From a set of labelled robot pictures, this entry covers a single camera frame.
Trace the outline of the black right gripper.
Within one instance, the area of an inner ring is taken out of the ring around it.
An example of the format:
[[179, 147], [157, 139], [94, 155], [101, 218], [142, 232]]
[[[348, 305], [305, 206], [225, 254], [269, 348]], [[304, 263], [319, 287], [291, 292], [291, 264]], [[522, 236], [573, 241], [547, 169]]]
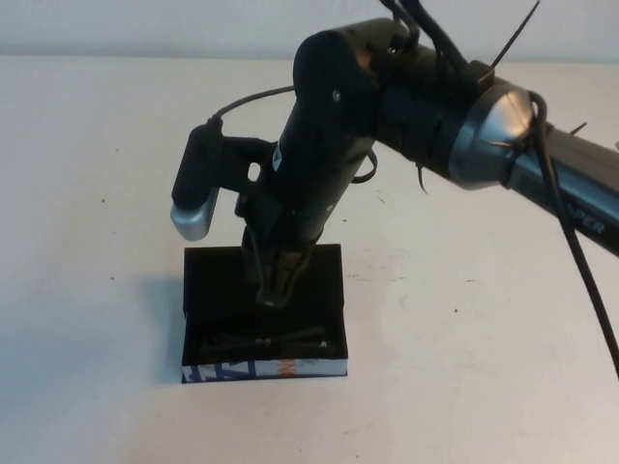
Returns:
[[322, 207], [295, 210], [262, 190], [253, 190], [239, 195], [235, 214], [245, 221], [245, 276], [259, 285], [257, 301], [281, 308], [281, 295], [287, 304], [330, 212]]

